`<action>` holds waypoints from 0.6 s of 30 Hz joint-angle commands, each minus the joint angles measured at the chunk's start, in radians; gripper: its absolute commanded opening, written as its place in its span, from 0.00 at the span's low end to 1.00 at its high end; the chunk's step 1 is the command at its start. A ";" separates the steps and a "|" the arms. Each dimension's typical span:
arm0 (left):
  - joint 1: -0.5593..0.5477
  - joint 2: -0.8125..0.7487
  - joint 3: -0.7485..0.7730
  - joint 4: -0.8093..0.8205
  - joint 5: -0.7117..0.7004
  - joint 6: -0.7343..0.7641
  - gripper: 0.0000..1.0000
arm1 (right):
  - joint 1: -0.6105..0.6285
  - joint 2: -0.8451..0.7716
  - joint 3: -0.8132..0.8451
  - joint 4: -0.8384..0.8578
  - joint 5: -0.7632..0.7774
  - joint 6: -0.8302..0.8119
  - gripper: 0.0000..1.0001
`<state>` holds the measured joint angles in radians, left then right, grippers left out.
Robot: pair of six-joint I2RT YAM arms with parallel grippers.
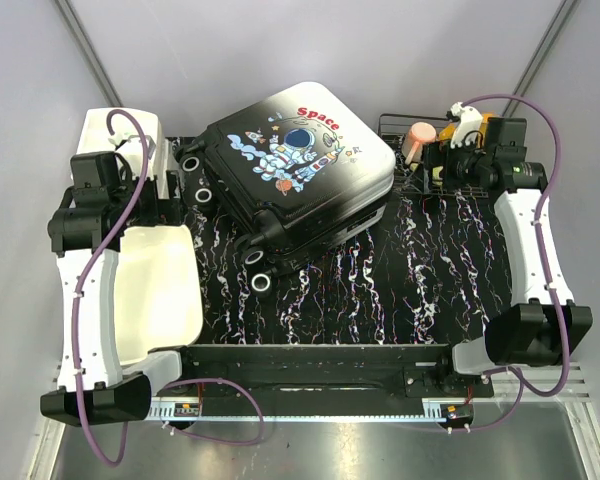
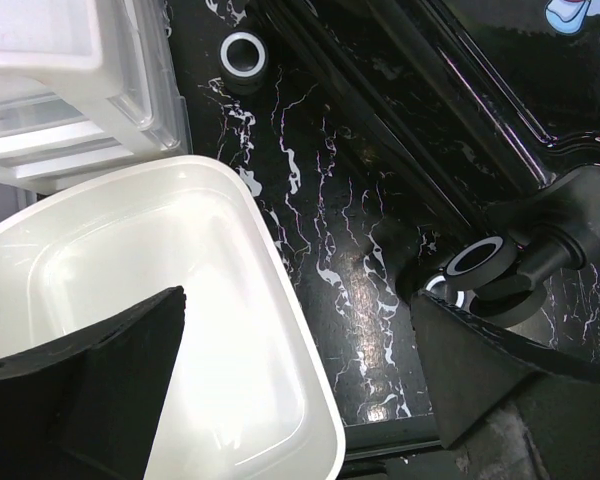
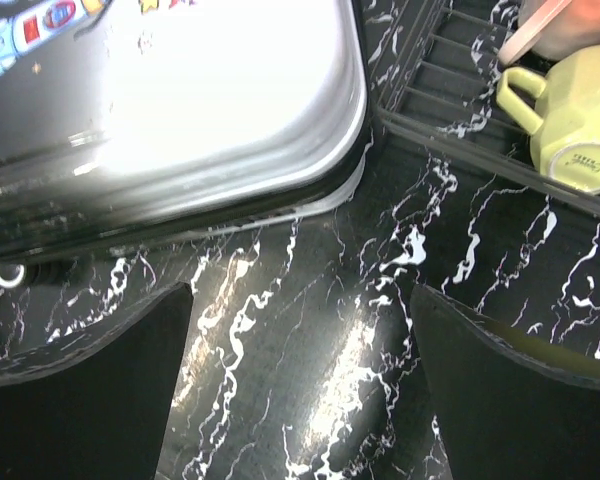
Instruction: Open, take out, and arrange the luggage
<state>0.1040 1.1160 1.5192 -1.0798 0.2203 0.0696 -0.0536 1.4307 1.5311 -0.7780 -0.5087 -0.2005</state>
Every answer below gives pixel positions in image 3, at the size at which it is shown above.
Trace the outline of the black white space suitcase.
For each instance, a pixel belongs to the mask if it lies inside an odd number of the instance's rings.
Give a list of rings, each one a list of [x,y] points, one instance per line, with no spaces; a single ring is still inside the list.
[[[0,1],[0,286],[342,204],[363,39],[352,1]]]

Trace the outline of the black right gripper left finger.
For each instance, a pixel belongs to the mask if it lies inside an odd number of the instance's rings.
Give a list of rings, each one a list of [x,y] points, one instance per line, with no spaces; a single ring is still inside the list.
[[[178,282],[0,360],[0,479],[152,479],[192,310]]]

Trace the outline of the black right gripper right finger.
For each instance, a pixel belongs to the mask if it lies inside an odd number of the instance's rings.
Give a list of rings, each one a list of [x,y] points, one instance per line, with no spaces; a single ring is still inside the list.
[[[426,285],[414,333],[456,479],[600,479],[600,360]]]

